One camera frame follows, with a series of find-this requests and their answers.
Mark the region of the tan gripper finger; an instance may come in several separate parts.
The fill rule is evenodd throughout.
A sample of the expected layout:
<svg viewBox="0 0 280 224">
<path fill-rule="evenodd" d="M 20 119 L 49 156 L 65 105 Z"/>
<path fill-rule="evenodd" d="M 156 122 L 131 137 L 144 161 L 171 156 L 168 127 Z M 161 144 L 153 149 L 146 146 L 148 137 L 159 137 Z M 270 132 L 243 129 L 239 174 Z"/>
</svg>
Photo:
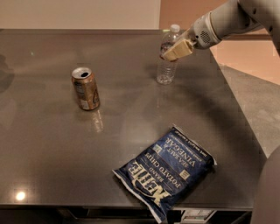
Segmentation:
<svg viewBox="0 0 280 224">
<path fill-rule="evenodd" d="M 193 46 L 193 42 L 190 39 L 189 31 L 179 31 L 174 34 L 172 41 L 173 46 Z"/>
<path fill-rule="evenodd" d="M 164 60 L 174 61 L 193 53 L 193 45 L 189 39 L 181 39 L 170 47 L 163 55 Z"/>
</svg>

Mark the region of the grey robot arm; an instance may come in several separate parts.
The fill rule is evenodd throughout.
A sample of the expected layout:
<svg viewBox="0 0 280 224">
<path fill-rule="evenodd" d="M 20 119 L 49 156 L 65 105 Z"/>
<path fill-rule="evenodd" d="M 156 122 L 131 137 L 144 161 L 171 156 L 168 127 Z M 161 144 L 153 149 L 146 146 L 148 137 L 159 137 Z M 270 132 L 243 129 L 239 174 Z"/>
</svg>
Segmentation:
<svg viewBox="0 0 280 224">
<path fill-rule="evenodd" d="M 198 18 L 175 39 L 163 58 L 174 61 L 208 49 L 233 34 L 265 29 L 280 54 L 280 1 L 228 0 Z M 250 224 L 280 224 L 280 147 L 267 158 L 259 179 Z"/>
</svg>

